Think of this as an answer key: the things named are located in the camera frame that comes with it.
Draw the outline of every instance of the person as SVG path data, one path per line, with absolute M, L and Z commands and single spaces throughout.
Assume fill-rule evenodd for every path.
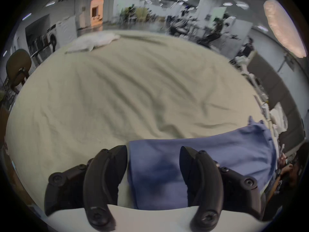
M 275 183 L 270 192 L 266 195 L 267 205 L 263 216 L 263 221 L 273 219 L 282 209 L 285 209 L 301 179 L 301 174 L 305 169 L 309 153 L 309 142 L 304 143 L 292 161 L 278 172 Z
M 245 48 L 242 51 L 242 56 L 248 57 L 250 52 L 254 50 L 253 39 L 249 37 L 249 43 L 243 45 Z
M 203 46 L 209 47 L 209 43 L 221 37 L 221 31 L 224 26 L 224 21 L 230 16 L 227 13 L 224 13 L 222 18 L 216 17 L 214 19 L 214 30 L 212 33 L 205 38 L 199 40 L 197 43 Z

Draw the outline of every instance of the paper lantern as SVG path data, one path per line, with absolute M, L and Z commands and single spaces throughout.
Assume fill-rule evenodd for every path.
M 276 0 L 267 0 L 264 3 L 264 11 L 277 40 L 297 57 L 305 57 L 306 50 L 303 42 L 292 19 L 281 4 Z

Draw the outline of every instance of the floor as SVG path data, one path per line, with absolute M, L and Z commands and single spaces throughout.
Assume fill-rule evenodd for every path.
M 85 33 L 98 32 L 103 30 L 142 30 L 154 33 L 166 33 L 168 28 L 165 22 L 137 22 L 128 24 L 103 24 L 98 27 L 88 27 L 77 31 L 77 36 L 81 36 Z

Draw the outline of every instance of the ceiling light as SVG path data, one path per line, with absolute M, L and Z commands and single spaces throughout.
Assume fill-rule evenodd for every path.
M 27 19 L 29 16 L 31 16 L 31 13 L 28 14 L 28 15 L 26 15 L 26 16 L 23 18 L 23 20 Z
M 257 27 L 258 27 L 259 29 L 263 30 L 264 32 L 268 32 L 268 29 L 265 28 L 265 27 L 262 26 L 262 25 L 258 25 Z
M 248 8 L 248 7 L 249 7 L 249 5 L 246 4 L 246 3 L 244 3 L 244 2 L 239 2 L 239 3 L 237 3 L 236 5 L 237 5 L 238 7 L 242 7 L 242 8 Z
M 268 24 L 277 40 L 298 58 L 306 56 L 306 49 L 299 33 L 282 5 L 276 0 L 267 0 L 264 11 Z
M 50 5 L 53 5 L 54 3 L 55 3 L 55 2 L 50 2 L 50 3 L 46 4 L 45 7 L 50 6 Z

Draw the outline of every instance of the blue towel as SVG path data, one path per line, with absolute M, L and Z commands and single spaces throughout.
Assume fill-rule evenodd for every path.
M 187 186 L 179 167 L 182 146 L 205 150 L 221 166 L 253 176 L 259 190 L 275 171 L 276 150 L 271 133 L 263 121 L 256 123 L 251 116 L 248 126 L 211 137 L 131 141 L 128 181 L 135 208 L 187 207 Z

